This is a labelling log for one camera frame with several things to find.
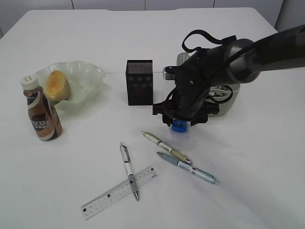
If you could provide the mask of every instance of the plastic bowl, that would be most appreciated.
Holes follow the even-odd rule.
[[[103,84],[102,79],[106,75],[98,66],[84,61],[58,62],[34,74],[43,89],[50,73],[55,70],[62,71],[65,74],[71,88],[69,97],[55,105],[56,109],[59,110],[77,106],[84,102],[87,97],[94,96]]]

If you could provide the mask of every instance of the white bottle cap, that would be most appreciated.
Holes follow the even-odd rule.
[[[39,82],[36,76],[33,75],[28,75],[26,77],[23,77],[20,83],[23,90],[33,90],[39,86]]]

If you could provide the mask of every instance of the black robotic arm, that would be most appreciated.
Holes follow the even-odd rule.
[[[184,42],[193,34],[200,34],[209,41],[220,44],[212,49],[188,49]],[[219,104],[209,96],[211,86],[250,83],[260,72],[305,66],[305,25],[295,27],[253,42],[237,40],[231,36],[217,40],[202,30],[189,33],[182,43],[186,52],[194,53],[180,66],[165,68],[165,78],[175,80],[176,87],[165,101],[152,106],[153,115],[162,114],[163,122],[170,126],[177,118],[206,123],[208,114],[217,114]]]

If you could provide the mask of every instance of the white pen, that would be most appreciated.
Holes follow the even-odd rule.
[[[137,183],[135,182],[132,168],[130,167],[130,156],[129,156],[127,147],[124,146],[122,142],[120,143],[120,150],[121,150],[123,161],[124,161],[124,164],[126,167],[126,172],[127,172],[127,176],[129,179],[129,183],[132,187],[132,193],[133,193],[134,197],[136,198],[136,200],[139,201],[139,190],[138,190]]]

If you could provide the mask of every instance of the ruler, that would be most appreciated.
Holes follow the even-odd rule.
[[[136,174],[135,180],[138,187],[140,187],[148,181],[154,179],[156,176],[158,176],[156,168],[153,166],[149,166],[146,169],[142,170],[140,173]],[[85,220],[88,220],[92,216],[103,211],[105,208],[110,207],[112,204],[119,201],[130,193],[132,193],[132,189],[129,184],[129,180],[127,179],[116,187],[110,189],[109,191],[105,192],[94,200],[83,205],[81,207],[81,212]]]

